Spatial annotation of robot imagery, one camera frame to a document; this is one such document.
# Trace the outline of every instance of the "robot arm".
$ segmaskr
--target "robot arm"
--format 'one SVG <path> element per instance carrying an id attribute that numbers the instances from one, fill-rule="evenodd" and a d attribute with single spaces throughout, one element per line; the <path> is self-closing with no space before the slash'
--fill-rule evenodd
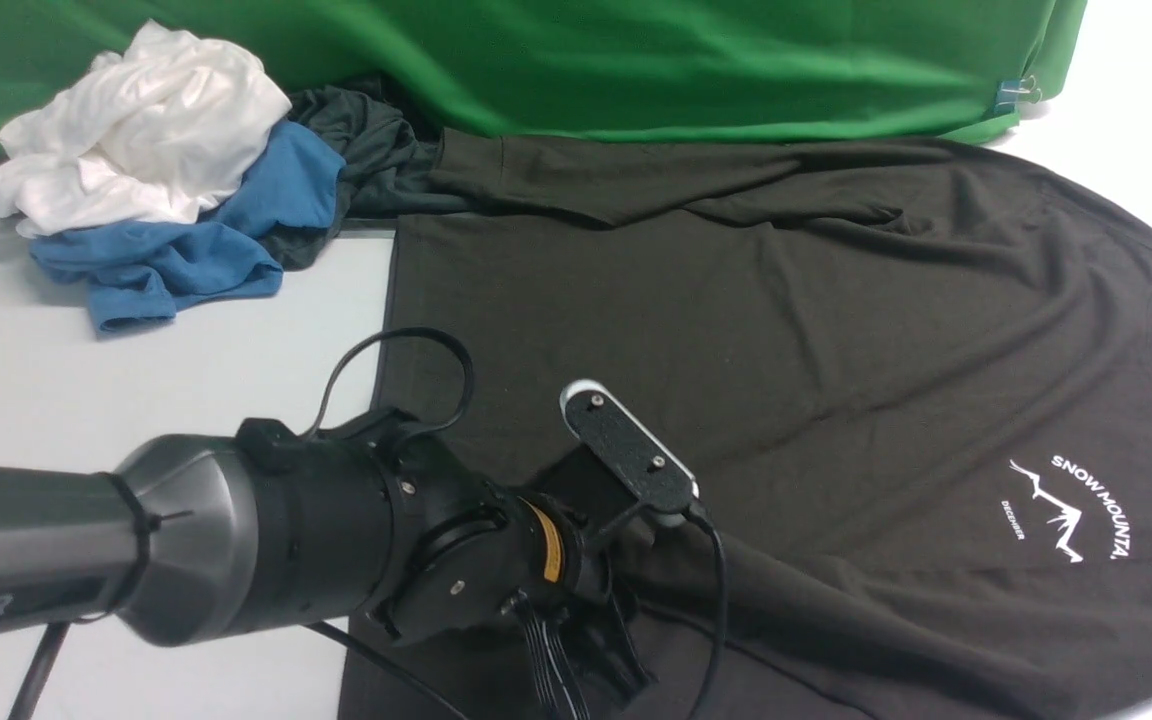
<path id="1" fill-rule="evenodd" d="M 404 332 L 448 340 L 382 333 L 333 382 L 362 347 Z M 690 471 L 600 384 L 574 382 L 561 410 L 581 446 L 524 488 L 463 467 L 430 432 L 447 424 L 394 409 L 302 435 L 265 419 L 235 437 L 165 435 L 113 473 L 0 468 L 0 632 L 109 614 L 182 646 L 364 611 L 399 644 L 516 621 L 556 675 L 536 675 L 551 717 L 553 684 L 581 717 L 563 638 L 626 705 L 652 676 L 608 546 L 631 520 L 703 511 Z"/>

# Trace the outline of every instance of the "white table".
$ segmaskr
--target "white table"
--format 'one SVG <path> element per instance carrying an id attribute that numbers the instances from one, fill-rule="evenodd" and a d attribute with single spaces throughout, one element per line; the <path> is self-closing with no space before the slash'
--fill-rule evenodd
<path id="1" fill-rule="evenodd" d="M 998 149 L 1152 223 L 1152 3 L 1096 0 L 1064 94 L 1036 114 Z M 157 434 L 232 433 L 247 416 L 304 427 L 338 356 L 380 328 L 389 251 L 384 233 L 340 240 L 274 300 L 96 341 L 81 288 L 51 286 L 23 247 L 0 247 L 0 465 L 108 470 Z M 348 370 L 329 420 L 366 406 L 374 373 L 372 354 Z M 0 720 L 40 634 L 0 637 Z M 71 630 L 36 717 L 334 720 L 342 661 L 297 628 L 157 650 L 108 620 Z M 1152 720 L 1152 703 L 1124 717 Z"/>

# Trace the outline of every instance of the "white cloth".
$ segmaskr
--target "white cloth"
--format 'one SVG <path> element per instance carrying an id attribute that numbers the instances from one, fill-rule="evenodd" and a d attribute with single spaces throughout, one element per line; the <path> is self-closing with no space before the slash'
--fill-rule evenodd
<path id="1" fill-rule="evenodd" d="M 101 53 L 0 142 L 0 218 L 20 234 L 119 220 L 192 223 L 238 190 L 270 128 L 291 108 L 260 59 L 149 22 L 122 56 Z"/>

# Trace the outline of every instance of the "green fabric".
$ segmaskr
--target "green fabric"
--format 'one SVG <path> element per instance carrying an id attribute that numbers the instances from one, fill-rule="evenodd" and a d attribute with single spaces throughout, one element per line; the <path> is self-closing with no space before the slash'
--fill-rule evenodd
<path id="1" fill-rule="evenodd" d="M 237 41 L 287 90 L 387 70 L 479 135 L 980 142 L 1009 122 L 998 82 L 1064 85 L 1086 2 L 20 0 L 0 3 L 0 127 L 157 18 Z"/>

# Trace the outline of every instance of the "printed logo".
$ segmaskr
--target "printed logo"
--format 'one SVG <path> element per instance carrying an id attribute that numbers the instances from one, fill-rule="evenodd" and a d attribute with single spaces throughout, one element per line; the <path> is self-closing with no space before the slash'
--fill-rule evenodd
<path id="1" fill-rule="evenodd" d="M 1123 506 L 1119 505 L 1119 501 L 1114 500 L 1114 497 L 1111 495 L 1111 490 L 1106 488 L 1105 484 L 1101 484 L 1096 478 L 1096 475 L 1092 475 L 1086 468 L 1075 464 L 1073 460 L 1053 455 L 1052 465 L 1053 468 L 1066 470 L 1069 475 L 1074 475 L 1074 479 L 1087 486 L 1089 491 L 1092 491 L 1096 497 L 1096 500 L 1105 506 L 1106 514 L 1111 516 L 1111 521 L 1114 523 L 1114 550 L 1111 551 L 1111 560 L 1131 556 L 1132 523 L 1129 523 L 1128 516 L 1123 511 Z"/>
<path id="2" fill-rule="evenodd" d="M 1070 562 L 1082 562 L 1083 555 L 1079 555 L 1078 552 L 1074 551 L 1074 547 L 1069 546 L 1069 541 L 1074 538 L 1074 530 L 1078 529 L 1079 521 L 1083 520 L 1083 510 L 1079 510 L 1078 507 L 1074 507 L 1073 505 L 1060 500 L 1059 497 L 1053 497 L 1052 493 L 1044 491 L 1041 476 L 1039 473 L 1030 473 L 1029 470 L 1021 468 L 1021 465 L 1016 465 L 1015 460 L 1011 461 L 1011 470 L 1018 471 L 1021 475 L 1025 475 L 1025 477 L 1029 478 L 1029 482 L 1033 483 L 1034 500 L 1046 500 L 1047 502 L 1056 506 L 1056 510 L 1060 510 L 1060 514 L 1056 515 L 1055 518 L 1047 520 L 1048 524 L 1060 523 L 1059 529 L 1061 536 L 1056 540 L 1056 550 L 1064 552 L 1064 554 L 1069 556 Z"/>

